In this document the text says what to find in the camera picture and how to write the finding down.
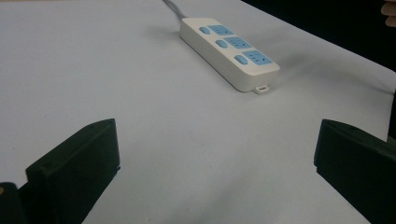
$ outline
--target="white power strip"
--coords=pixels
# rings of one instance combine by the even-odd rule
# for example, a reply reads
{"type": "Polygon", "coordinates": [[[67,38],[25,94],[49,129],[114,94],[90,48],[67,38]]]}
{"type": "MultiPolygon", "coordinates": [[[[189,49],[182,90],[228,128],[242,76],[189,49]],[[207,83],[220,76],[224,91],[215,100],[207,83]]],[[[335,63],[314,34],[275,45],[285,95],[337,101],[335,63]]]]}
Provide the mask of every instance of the white power strip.
{"type": "Polygon", "coordinates": [[[279,66],[210,18],[183,18],[180,37],[239,91],[268,91],[279,66]]]}

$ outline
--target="gray cable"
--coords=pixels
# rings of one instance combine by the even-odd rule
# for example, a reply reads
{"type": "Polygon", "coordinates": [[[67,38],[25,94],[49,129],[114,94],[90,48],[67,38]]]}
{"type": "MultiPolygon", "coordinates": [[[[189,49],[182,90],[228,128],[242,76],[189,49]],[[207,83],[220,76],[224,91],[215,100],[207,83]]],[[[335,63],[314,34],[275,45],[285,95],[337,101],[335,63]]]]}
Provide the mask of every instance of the gray cable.
{"type": "Polygon", "coordinates": [[[182,20],[183,18],[187,18],[186,15],[183,14],[183,12],[181,12],[180,8],[178,8],[178,6],[172,2],[171,0],[163,0],[166,5],[168,5],[172,10],[175,11],[175,13],[177,14],[178,18],[180,20],[182,20]]]}

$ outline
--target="white surface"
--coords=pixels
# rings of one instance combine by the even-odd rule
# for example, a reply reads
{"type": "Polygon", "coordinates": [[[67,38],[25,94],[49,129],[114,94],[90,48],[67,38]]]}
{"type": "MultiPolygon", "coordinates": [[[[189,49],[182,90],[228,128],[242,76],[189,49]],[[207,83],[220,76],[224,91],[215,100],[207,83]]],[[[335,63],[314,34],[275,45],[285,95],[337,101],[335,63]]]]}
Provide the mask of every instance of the white surface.
{"type": "Polygon", "coordinates": [[[237,0],[178,0],[279,63],[241,93],[160,0],[0,4],[0,181],[115,118],[121,170],[84,223],[368,223],[316,174],[322,119],[386,139],[396,76],[237,0]]]}
{"type": "Polygon", "coordinates": [[[257,65],[244,55],[244,52],[257,50],[253,46],[245,49],[234,48],[227,43],[225,37],[239,37],[233,33],[230,35],[217,35],[214,31],[204,34],[200,28],[209,29],[209,25],[222,25],[211,18],[184,18],[181,22],[180,37],[197,51],[208,63],[210,63],[224,78],[227,79],[239,91],[253,91],[260,87],[266,87],[276,77],[279,66],[267,60],[269,63],[257,65]],[[227,43],[227,48],[222,48],[216,41],[227,43]],[[235,56],[247,60],[247,64],[241,64],[235,56]]]}

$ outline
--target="blue socket panel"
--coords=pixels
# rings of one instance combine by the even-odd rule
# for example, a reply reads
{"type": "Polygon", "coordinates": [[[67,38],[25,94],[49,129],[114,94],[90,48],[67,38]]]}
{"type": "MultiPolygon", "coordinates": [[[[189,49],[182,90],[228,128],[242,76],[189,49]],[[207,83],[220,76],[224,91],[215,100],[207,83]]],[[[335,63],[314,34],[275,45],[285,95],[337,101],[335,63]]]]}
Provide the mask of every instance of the blue socket panel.
{"type": "Polygon", "coordinates": [[[257,65],[265,65],[272,62],[269,58],[267,58],[258,50],[245,51],[243,52],[243,54],[245,54],[245,56],[247,56],[251,61],[253,61],[257,65]]]}
{"type": "Polygon", "coordinates": [[[209,27],[212,31],[214,31],[218,35],[233,35],[233,32],[231,32],[227,27],[223,25],[210,25],[207,26],[209,27]]]}
{"type": "Polygon", "coordinates": [[[230,43],[236,49],[249,49],[251,46],[244,39],[240,37],[226,37],[224,38],[228,43],[230,43]]]}

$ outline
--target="black object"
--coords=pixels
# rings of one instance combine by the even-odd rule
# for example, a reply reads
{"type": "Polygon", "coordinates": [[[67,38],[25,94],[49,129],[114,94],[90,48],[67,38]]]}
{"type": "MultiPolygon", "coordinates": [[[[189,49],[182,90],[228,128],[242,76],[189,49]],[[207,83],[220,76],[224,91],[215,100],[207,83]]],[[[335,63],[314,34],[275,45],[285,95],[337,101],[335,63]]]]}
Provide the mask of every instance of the black object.
{"type": "Polygon", "coordinates": [[[0,224],[80,224],[119,169],[115,120],[88,125],[29,166],[18,191],[0,184],[0,224]]]}
{"type": "Polygon", "coordinates": [[[317,172],[371,223],[396,223],[396,147],[345,123],[323,120],[317,172]]]}

